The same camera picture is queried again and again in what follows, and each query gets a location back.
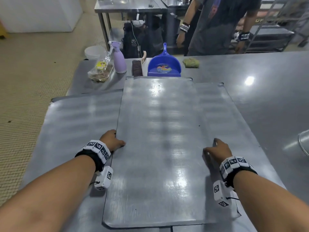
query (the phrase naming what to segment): dustpan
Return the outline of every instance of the dustpan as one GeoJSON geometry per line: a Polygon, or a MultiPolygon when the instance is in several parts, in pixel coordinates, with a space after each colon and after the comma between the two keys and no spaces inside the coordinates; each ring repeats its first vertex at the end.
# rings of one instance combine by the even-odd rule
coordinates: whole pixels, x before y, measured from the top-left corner
{"type": "Polygon", "coordinates": [[[168,54],[166,43],[163,44],[163,52],[153,57],[148,65],[148,76],[180,77],[180,62],[174,56],[168,54]]]}

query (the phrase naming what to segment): forearm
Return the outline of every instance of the forearm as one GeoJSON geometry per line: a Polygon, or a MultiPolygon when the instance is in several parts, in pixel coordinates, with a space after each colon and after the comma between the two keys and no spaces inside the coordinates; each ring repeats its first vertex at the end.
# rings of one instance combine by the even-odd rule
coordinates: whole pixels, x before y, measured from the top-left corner
{"type": "Polygon", "coordinates": [[[35,179],[0,208],[1,231],[59,231],[81,203],[94,172],[94,161],[82,155],[35,179]]]}
{"type": "Polygon", "coordinates": [[[243,23],[243,32],[249,32],[251,27],[255,24],[258,11],[248,11],[243,23]]]}
{"type": "Polygon", "coordinates": [[[183,18],[183,22],[190,24],[196,11],[199,8],[200,3],[198,2],[198,0],[192,0],[191,4],[189,5],[187,12],[183,18]]]}
{"type": "Polygon", "coordinates": [[[284,188],[249,171],[237,173],[233,183],[258,231],[309,231],[309,207],[284,188]]]}

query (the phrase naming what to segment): gray t-shirt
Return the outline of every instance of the gray t-shirt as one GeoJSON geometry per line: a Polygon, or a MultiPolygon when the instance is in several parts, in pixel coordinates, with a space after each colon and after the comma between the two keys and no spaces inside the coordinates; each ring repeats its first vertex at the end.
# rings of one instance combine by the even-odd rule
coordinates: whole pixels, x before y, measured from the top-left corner
{"type": "Polygon", "coordinates": [[[203,9],[189,45],[188,56],[226,54],[239,20],[258,10],[261,0],[198,0],[203,9]]]}

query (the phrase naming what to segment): hand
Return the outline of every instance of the hand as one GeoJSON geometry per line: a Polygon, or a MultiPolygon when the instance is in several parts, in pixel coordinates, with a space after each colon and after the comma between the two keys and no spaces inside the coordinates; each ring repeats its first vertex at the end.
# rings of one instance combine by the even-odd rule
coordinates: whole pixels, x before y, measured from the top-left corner
{"type": "Polygon", "coordinates": [[[116,130],[112,129],[107,131],[100,138],[101,142],[104,142],[109,149],[109,151],[115,151],[120,147],[123,147],[126,143],[122,140],[116,138],[116,130]]]}
{"type": "Polygon", "coordinates": [[[177,44],[178,48],[182,47],[182,43],[184,42],[184,36],[185,36],[185,33],[183,31],[180,31],[180,33],[179,33],[179,35],[176,39],[176,44],[177,44]]]}
{"type": "Polygon", "coordinates": [[[224,143],[218,138],[215,138],[214,141],[217,143],[216,147],[206,147],[203,149],[204,154],[209,153],[214,160],[220,165],[226,158],[232,156],[232,152],[229,148],[229,145],[224,143]]]}
{"type": "Polygon", "coordinates": [[[238,44],[237,44],[237,46],[236,46],[236,48],[235,48],[235,54],[240,54],[240,53],[242,53],[242,49],[243,49],[243,47],[244,47],[244,45],[245,45],[245,42],[246,42],[246,41],[240,41],[240,42],[238,42],[238,44]]]}

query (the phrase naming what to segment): purple spray bottle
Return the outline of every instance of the purple spray bottle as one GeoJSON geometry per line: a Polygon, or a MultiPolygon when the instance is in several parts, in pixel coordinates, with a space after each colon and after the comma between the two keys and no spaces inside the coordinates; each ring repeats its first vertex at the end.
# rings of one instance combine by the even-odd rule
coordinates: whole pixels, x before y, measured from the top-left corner
{"type": "Polygon", "coordinates": [[[125,73],[127,71],[127,64],[125,61],[125,57],[119,49],[121,43],[117,41],[111,41],[110,44],[114,48],[115,71],[119,74],[125,73]]]}

